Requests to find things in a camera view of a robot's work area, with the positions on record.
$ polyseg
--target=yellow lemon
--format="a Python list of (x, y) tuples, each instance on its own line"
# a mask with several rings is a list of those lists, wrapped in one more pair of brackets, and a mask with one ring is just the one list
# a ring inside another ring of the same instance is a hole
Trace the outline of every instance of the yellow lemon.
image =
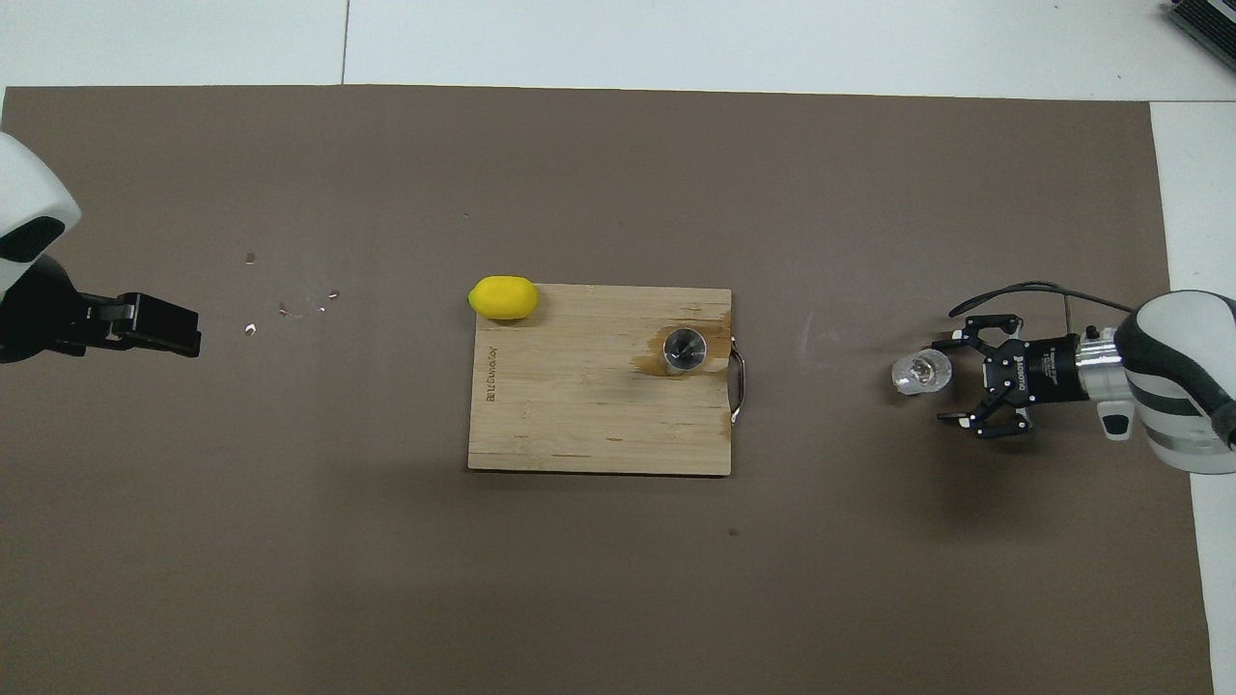
[(467, 293), (467, 303), (487, 319), (522, 319), (536, 308), (536, 286), (527, 277), (491, 275)]

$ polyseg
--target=clear plastic cup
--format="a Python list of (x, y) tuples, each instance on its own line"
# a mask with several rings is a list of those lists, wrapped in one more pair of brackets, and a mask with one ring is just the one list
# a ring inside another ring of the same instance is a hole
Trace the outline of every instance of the clear plastic cup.
[(892, 364), (892, 385), (906, 396), (934, 393), (953, 378), (953, 362), (939, 350), (920, 350)]

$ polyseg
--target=brown paper surface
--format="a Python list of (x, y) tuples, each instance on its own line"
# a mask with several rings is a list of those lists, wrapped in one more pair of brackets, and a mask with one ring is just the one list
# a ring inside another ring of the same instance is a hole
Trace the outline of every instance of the brown paper surface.
[[(78, 288), (204, 333), (0, 369), (6, 693), (1211, 688), (1184, 474), (887, 375), (1009, 282), (1167, 289), (1145, 104), (61, 88), (4, 129), (84, 210)], [(467, 471), (493, 273), (732, 288), (732, 476)]]

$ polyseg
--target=wooden cutting board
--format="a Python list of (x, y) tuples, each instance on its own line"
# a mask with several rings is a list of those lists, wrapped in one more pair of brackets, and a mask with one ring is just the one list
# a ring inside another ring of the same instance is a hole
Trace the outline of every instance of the wooden cutting board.
[[(477, 317), (470, 469), (729, 475), (729, 289), (536, 288), (527, 319)], [(679, 328), (707, 356), (670, 375)]]

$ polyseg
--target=white table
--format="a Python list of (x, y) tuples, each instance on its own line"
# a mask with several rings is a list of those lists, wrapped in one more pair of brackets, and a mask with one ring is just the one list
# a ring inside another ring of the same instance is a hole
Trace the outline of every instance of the white table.
[[(1172, 286), (1236, 296), (1236, 73), (1153, 0), (0, 2), (0, 85), (341, 82), (1147, 100)], [(1236, 476), (1193, 501), (1236, 695)]]

